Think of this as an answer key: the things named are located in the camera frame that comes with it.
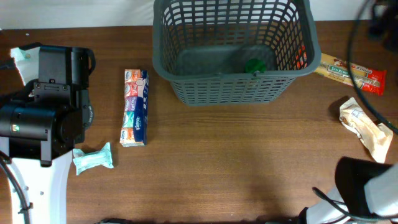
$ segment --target white wall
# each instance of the white wall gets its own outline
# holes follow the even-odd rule
[[[0,28],[152,25],[154,0],[0,0]],[[364,0],[310,0],[317,21],[350,20]]]

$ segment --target brown wooden tabletop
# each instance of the brown wooden tabletop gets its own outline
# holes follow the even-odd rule
[[[345,58],[351,25],[317,22],[322,52]],[[189,107],[152,67],[152,27],[4,30],[0,60],[8,58],[10,48],[31,42],[88,47],[97,58],[90,77],[95,120],[86,141],[77,147],[91,152],[110,142],[115,168],[95,167],[76,176],[71,165],[68,223],[107,217],[217,222],[296,216],[319,201],[313,186],[326,192],[333,187],[339,158],[372,160],[356,135],[340,124],[333,104],[356,96],[354,90],[320,75],[296,79],[269,104]],[[397,124],[398,55],[368,40],[364,26],[354,59],[388,70],[384,96],[366,96]],[[147,69],[150,75],[145,147],[119,143],[125,68]],[[0,94],[21,87],[16,71],[0,71]],[[388,163],[398,162],[397,141],[394,136]],[[0,223],[10,223],[10,193],[3,172],[0,208]]]

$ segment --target laundry basket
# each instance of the laundry basket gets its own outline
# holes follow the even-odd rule
[[[267,103],[320,64],[308,0],[155,0],[153,64],[188,105]],[[250,59],[265,72],[245,73]]]

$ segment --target tissue box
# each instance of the tissue box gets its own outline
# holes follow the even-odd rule
[[[148,86],[146,70],[124,71],[124,117],[120,143],[124,147],[145,146],[148,123]]]

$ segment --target green object in basket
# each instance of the green object in basket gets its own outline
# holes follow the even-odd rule
[[[248,60],[246,62],[246,65],[244,66],[244,72],[245,73],[254,73],[256,71],[258,72],[265,72],[267,70],[267,66],[262,60],[253,58]]]

